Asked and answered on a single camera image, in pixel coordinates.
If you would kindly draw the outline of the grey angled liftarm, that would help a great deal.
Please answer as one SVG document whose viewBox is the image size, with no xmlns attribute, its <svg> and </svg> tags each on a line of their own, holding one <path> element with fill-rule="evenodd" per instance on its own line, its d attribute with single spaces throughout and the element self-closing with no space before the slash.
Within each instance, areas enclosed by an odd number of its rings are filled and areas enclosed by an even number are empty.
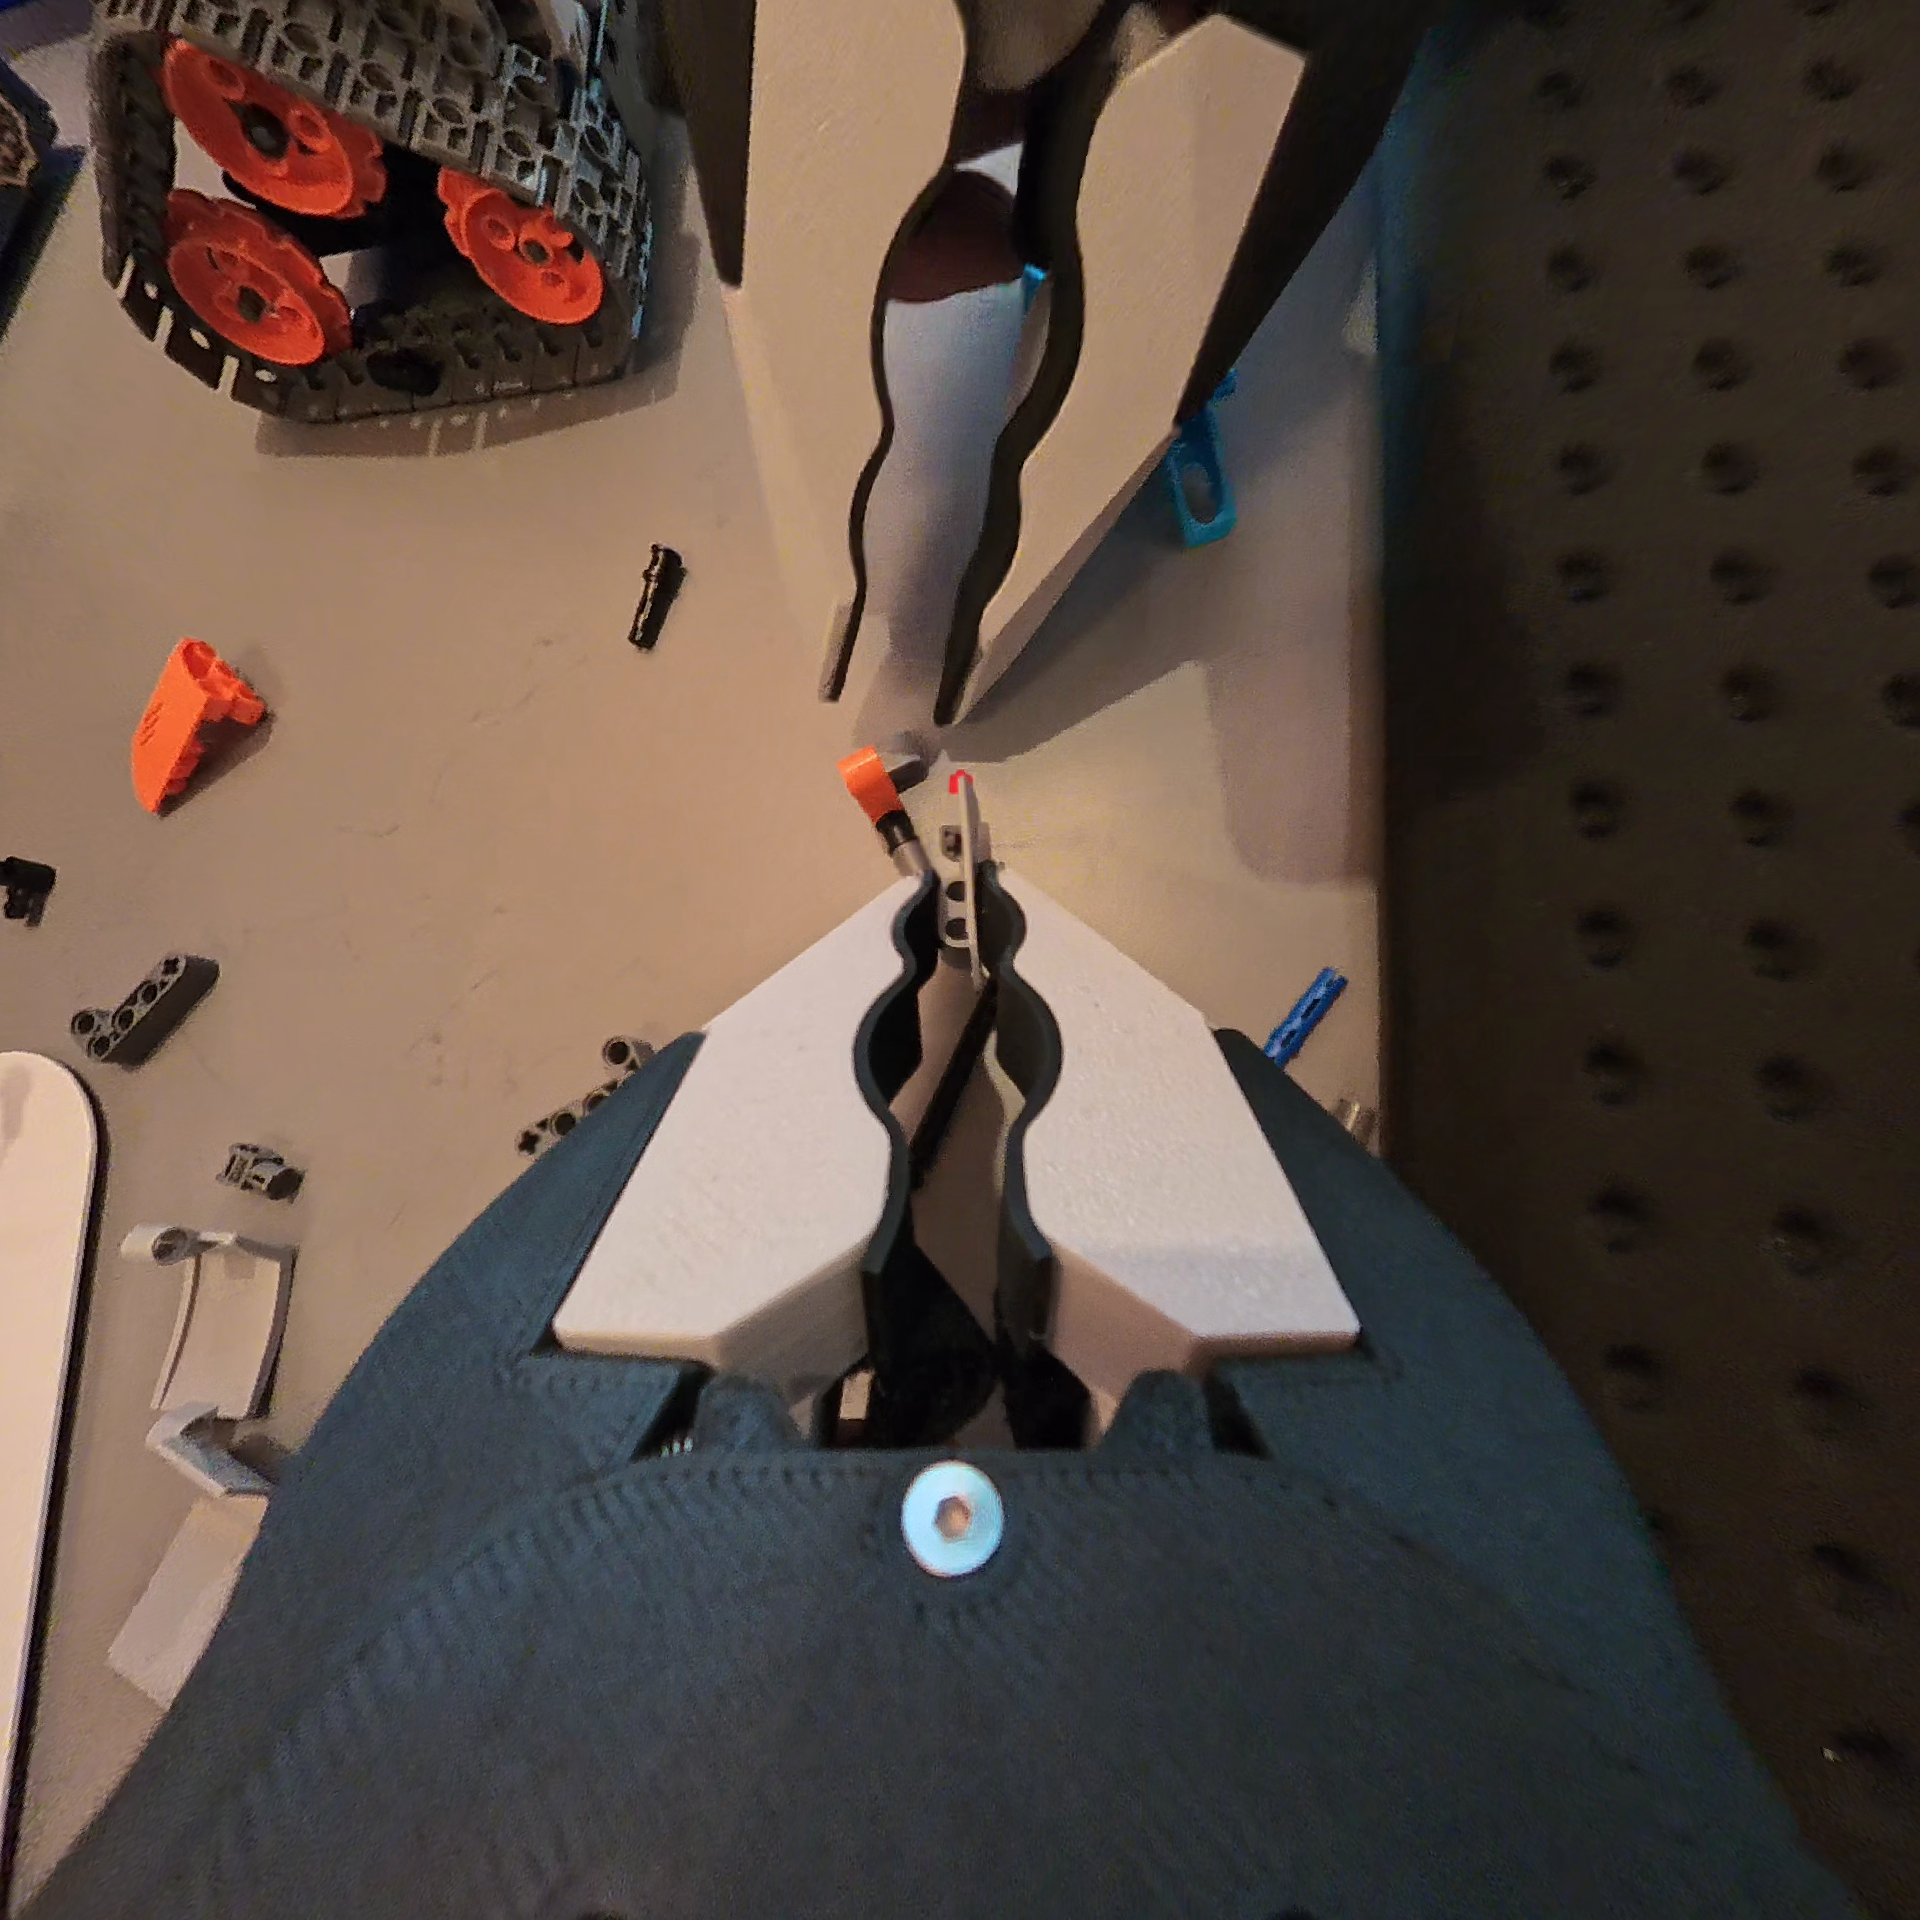
<svg viewBox="0 0 1920 1920">
<path fill-rule="evenodd" d="M 567 1139 L 590 1113 L 602 1107 L 640 1067 L 656 1056 L 648 1041 L 634 1035 L 613 1035 L 600 1047 L 600 1066 L 605 1077 L 585 1096 L 559 1104 L 539 1117 L 517 1135 L 517 1153 L 525 1159 L 539 1159 L 550 1145 Z"/>
</svg>

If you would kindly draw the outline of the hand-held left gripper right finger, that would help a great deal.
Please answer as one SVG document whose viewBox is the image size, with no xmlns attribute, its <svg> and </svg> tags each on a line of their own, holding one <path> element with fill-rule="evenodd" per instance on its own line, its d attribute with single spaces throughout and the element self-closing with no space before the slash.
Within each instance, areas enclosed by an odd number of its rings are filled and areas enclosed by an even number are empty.
<svg viewBox="0 0 1920 1920">
<path fill-rule="evenodd" d="M 1143 1374 L 1342 1353 L 1360 1319 L 1214 1027 L 1009 869 L 979 873 L 1001 1155 L 999 1319 L 1118 1401 Z"/>
</svg>

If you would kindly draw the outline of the dark grey beam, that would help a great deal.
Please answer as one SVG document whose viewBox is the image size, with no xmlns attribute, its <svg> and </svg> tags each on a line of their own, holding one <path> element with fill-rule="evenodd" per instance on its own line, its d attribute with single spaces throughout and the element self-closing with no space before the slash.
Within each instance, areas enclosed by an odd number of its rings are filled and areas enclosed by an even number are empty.
<svg viewBox="0 0 1920 1920">
<path fill-rule="evenodd" d="M 96 1066 L 138 1067 L 218 984 L 218 966 L 206 955 L 168 951 L 113 1008 L 79 1008 L 67 1035 Z"/>
</svg>

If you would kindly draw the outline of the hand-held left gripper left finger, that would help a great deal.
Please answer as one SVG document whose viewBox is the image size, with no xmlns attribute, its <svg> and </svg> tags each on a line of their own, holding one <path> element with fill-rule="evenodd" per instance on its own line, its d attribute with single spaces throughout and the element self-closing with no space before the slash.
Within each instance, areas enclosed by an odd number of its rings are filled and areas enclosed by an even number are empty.
<svg viewBox="0 0 1920 1920">
<path fill-rule="evenodd" d="M 861 1059 L 931 879 L 898 879 L 709 1023 L 550 1327 L 567 1353 L 687 1360 L 818 1397 L 869 1349 L 859 1272 L 905 1149 Z"/>
</svg>

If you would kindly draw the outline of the tracked toy vehicle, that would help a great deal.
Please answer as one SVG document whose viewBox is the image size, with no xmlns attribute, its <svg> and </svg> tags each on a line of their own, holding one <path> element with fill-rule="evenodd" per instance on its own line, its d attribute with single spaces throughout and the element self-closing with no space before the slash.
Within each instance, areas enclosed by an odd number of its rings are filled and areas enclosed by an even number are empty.
<svg viewBox="0 0 1920 1920">
<path fill-rule="evenodd" d="M 91 7 L 103 277 L 201 387 L 341 426 L 627 373 L 657 7 Z"/>
</svg>

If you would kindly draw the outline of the long blue pin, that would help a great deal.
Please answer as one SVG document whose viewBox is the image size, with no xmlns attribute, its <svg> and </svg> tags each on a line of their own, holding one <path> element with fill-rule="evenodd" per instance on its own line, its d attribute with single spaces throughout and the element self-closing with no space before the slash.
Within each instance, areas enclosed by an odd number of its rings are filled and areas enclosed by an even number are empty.
<svg viewBox="0 0 1920 1920">
<path fill-rule="evenodd" d="M 1303 1054 L 1307 1041 L 1329 1016 L 1347 986 L 1350 982 L 1336 967 L 1321 967 L 1307 991 L 1271 1029 L 1261 1047 L 1266 1062 L 1288 1067 Z"/>
</svg>

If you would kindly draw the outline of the person's right hand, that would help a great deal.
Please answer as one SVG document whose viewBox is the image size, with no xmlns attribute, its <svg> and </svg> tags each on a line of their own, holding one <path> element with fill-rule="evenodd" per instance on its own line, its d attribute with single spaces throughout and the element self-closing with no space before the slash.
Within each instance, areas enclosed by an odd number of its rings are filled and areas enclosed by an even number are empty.
<svg viewBox="0 0 1920 1920">
<path fill-rule="evenodd" d="M 1015 238 L 1015 198 L 976 169 L 953 171 L 905 230 L 881 277 L 889 305 L 936 305 L 1019 285 L 1024 258 Z"/>
</svg>

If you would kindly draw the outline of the orange brick with holes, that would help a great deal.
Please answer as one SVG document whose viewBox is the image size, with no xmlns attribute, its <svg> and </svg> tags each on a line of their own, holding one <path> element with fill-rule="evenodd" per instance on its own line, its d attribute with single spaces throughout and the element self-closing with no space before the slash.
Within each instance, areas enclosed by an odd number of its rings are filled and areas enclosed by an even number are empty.
<svg viewBox="0 0 1920 1920">
<path fill-rule="evenodd" d="M 253 729 L 264 719 L 267 704 L 229 662 L 203 641 L 181 639 L 131 729 L 135 800 L 147 815 L 161 815 L 189 787 L 211 729 Z"/>
</svg>

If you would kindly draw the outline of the black axle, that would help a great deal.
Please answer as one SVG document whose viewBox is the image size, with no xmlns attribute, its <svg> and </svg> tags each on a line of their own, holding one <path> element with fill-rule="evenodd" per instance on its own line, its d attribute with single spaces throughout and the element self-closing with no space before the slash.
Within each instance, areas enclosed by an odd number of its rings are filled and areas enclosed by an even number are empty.
<svg viewBox="0 0 1920 1920">
<path fill-rule="evenodd" d="M 968 1088 L 973 1070 L 984 1056 L 987 1042 L 994 1033 L 995 1002 L 999 986 L 995 982 L 987 978 L 984 986 L 978 991 L 973 1008 L 958 1033 L 945 1067 L 931 1087 L 928 1104 L 912 1136 L 906 1139 L 906 1177 L 912 1192 L 918 1192 L 923 1186 L 925 1177 L 930 1176 L 931 1166 L 942 1155 L 943 1141 L 947 1139 L 965 1090 Z"/>
</svg>

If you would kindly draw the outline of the grey curved panel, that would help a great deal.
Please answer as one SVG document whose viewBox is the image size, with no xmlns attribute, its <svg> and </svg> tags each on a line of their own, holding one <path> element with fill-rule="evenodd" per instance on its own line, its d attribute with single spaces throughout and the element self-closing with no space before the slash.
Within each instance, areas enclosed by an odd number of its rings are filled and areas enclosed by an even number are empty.
<svg viewBox="0 0 1920 1920">
<path fill-rule="evenodd" d="M 203 1408 L 218 1421 L 250 1423 L 269 1403 L 290 1287 L 293 1243 L 176 1223 L 138 1223 L 119 1256 L 151 1266 L 177 1265 L 183 1291 L 170 1344 L 151 1408 Z"/>
</svg>

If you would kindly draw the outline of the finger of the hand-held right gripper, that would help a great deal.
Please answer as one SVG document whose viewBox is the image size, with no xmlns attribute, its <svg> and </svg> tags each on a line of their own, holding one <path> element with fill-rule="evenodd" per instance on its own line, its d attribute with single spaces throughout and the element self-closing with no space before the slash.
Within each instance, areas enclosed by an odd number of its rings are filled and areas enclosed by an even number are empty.
<svg viewBox="0 0 1920 1920">
<path fill-rule="evenodd" d="M 838 699 L 866 601 L 863 520 L 893 414 L 879 281 L 947 169 L 966 73 L 953 2 L 762 2 L 741 277 L 727 328 L 783 598 Z"/>
<path fill-rule="evenodd" d="M 934 721 L 966 717 L 1158 466 L 1305 58 L 1227 15 L 1095 34 L 1025 181 L 1047 277 L 954 590 Z"/>
</svg>

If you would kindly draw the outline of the black studded mat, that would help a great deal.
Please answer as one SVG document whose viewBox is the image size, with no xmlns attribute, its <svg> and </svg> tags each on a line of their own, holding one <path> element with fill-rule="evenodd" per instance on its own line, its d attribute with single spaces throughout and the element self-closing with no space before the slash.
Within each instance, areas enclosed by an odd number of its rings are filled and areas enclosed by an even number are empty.
<svg viewBox="0 0 1920 1920">
<path fill-rule="evenodd" d="M 1914 1917 L 1914 2 L 1453 6 L 1382 144 L 1390 1139 Z"/>
</svg>

